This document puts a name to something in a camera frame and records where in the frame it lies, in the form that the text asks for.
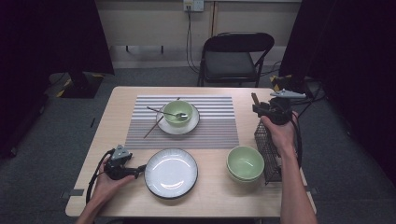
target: small white plate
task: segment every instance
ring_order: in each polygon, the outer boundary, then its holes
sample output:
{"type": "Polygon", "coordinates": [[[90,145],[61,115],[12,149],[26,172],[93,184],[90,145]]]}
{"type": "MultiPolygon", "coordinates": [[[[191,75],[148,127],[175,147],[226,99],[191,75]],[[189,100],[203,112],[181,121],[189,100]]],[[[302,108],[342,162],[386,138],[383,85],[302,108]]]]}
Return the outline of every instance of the small white plate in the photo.
{"type": "MultiPolygon", "coordinates": [[[[162,116],[163,116],[162,113],[157,113],[157,121],[162,116]]],[[[158,123],[158,126],[166,133],[183,134],[192,131],[198,125],[199,119],[200,119],[199,112],[197,108],[193,105],[191,119],[189,120],[189,122],[187,122],[186,125],[181,127],[175,127],[169,124],[168,121],[166,121],[166,119],[162,119],[160,123],[158,123]]]]}
{"type": "Polygon", "coordinates": [[[152,156],[146,166],[148,189],[164,199],[175,199],[188,193],[198,177],[198,166],[188,152],[168,148],[152,156]]]}

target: power cord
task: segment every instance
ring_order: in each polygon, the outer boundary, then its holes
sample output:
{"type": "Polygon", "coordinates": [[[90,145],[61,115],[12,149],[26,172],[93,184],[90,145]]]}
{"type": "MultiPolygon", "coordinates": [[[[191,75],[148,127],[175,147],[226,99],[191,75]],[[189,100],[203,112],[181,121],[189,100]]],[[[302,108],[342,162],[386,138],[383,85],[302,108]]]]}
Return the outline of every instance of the power cord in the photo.
{"type": "Polygon", "coordinates": [[[103,160],[105,159],[105,157],[106,157],[107,155],[113,154],[115,150],[116,150],[116,149],[113,148],[113,149],[110,149],[109,151],[107,151],[107,152],[105,153],[105,155],[102,157],[102,159],[99,161],[98,166],[96,167],[95,173],[93,173],[93,176],[92,176],[92,178],[91,178],[91,181],[90,181],[90,183],[89,183],[89,185],[88,185],[87,195],[86,195],[86,198],[85,198],[85,203],[88,203],[88,202],[90,201],[93,183],[95,182],[96,178],[97,178],[99,175],[102,174],[102,173],[100,173],[100,174],[97,174],[97,173],[98,173],[98,171],[99,171],[100,166],[102,165],[103,160]]]}
{"type": "Polygon", "coordinates": [[[195,72],[199,73],[199,69],[195,66],[193,59],[192,59],[192,37],[191,37],[191,6],[187,6],[187,15],[189,17],[189,28],[187,30],[187,46],[186,46],[186,55],[187,55],[187,63],[189,64],[190,69],[195,72]]]}
{"type": "MultiPolygon", "coordinates": [[[[287,109],[283,108],[282,105],[278,104],[277,102],[272,101],[271,104],[274,104],[277,106],[277,108],[279,108],[283,114],[288,114],[287,109]]],[[[297,117],[294,113],[291,112],[291,116],[287,116],[289,121],[291,122],[291,124],[294,127],[294,130],[296,132],[296,141],[297,141],[297,150],[296,150],[296,154],[297,154],[297,162],[299,164],[299,167],[302,166],[303,163],[303,140],[301,137],[301,131],[300,131],[300,122],[299,122],[299,117],[297,117]],[[293,117],[294,116],[297,119],[297,123],[294,122],[293,117]]]]}
{"type": "Polygon", "coordinates": [[[312,98],[310,98],[308,101],[302,100],[302,101],[294,101],[294,102],[291,103],[292,105],[305,105],[305,104],[308,104],[308,105],[303,109],[303,111],[299,113],[299,117],[300,117],[300,116],[306,111],[306,109],[308,109],[308,107],[311,106],[314,102],[320,101],[320,100],[322,100],[322,99],[325,98],[325,96],[326,96],[325,94],[322,95],[320,98],[318,98],[318,95],[319,95],[320,91],[322,91],[322,90],[323,90],[323,88],[322,88],[322,83],[321,83],[320,81],[318,81],[318,88],[317,88],[317,90],[316,90],[315,92],[312,93],[312,95],[313,95],[312,98]]]}
{"type": "Polygon", "coordinates": [[[264,77],[264,76],[267,76],[267,75],[269,75],[269,74],[271,74],[271,73],[274,73],[274,72],[279,71],[279,69],[275,69],[275,66],[276,66],[278,63],[282,63],[282,61],[279,61],[279,62],[274,63],[273,66],[272,66],[272,68],[271,68],[271,70],[268,71],[268,72],[262,72],[262,73],[260,74],[260,77],[264,77]]]}

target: spoon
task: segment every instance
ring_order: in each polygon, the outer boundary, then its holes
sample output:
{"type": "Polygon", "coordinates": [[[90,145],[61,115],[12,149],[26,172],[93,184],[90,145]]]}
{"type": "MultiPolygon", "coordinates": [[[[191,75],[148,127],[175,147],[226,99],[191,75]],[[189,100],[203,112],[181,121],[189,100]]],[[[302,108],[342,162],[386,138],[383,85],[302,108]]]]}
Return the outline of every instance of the spoon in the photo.
{"type": "Polygon", "coordinates": [[[174,114],[162,112],[161,110],[154,109],[154,108],[151,108],[151,107],[149,107],[149,106],[148,106],[148,109],[154,110],[154,111],[159,112],[159,113],[163,113],[163,114],[175,116],[177,119],[186,119],[186,118],[189,117],[189,116],[188,116],[187,114],[185,114],[185,113],[177,113],[177,114],[174,115],[174,114]]]}

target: light green bowl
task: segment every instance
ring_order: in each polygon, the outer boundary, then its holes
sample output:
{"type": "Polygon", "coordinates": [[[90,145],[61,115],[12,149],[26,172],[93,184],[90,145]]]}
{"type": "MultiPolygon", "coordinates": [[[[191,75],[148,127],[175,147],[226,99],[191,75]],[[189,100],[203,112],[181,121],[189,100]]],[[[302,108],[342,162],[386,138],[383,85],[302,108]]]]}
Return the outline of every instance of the light green bowl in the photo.
{"type": "Polygon", "coordinates": [[[231,172],[228,172],[229,176],[231,177],[231,179],[235,182],[238,183],[252,183],[255,182],[256,180],[258,180],[259,178],[257,177],[256,179],[251,179],[251,180],[242,180],[242,179],[238,179],[236,176],[232,175],[231,172]]]}
{"type": "Polygon", "coordinates": [[[260,177],[264,170],[262,154],[252,147],[235,147],[227,157],[230,174],[241,181],[252,181],[260,177]]]}
{"type": "Polygon", "coordinates": [[[163,108],[163,112],[174,115],[178,113],[187,114],[188,117],[186,119],[178,119],[175,116],[163,114],[168,123],[173,126],[181,127],[190,121],[192,117],[192,105],[185,101],[172,101],[163,108]]]}

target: electrical outlet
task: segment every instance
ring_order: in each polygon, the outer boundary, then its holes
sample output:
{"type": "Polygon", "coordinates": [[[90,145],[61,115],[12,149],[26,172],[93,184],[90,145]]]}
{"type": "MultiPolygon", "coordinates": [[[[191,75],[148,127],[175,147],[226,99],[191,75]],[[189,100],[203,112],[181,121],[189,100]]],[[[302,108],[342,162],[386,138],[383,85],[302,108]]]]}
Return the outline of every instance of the electrical outlet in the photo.
{"type": "Polygon", "coordinates": [[[204,11],[204,0],[183,0],[183,10],[188,11],[204,11]]]}
{"type": "Polygon", "coordinates": [[[183,0],[183,10],[188,11],[188,7],[190,7],[190,11],[193,11],[193,0],[183,0]]]}
{"type": "Polygon", "coordinates": [[[193,0],[193,11],[204,11],[204,0],[193,0]]]}

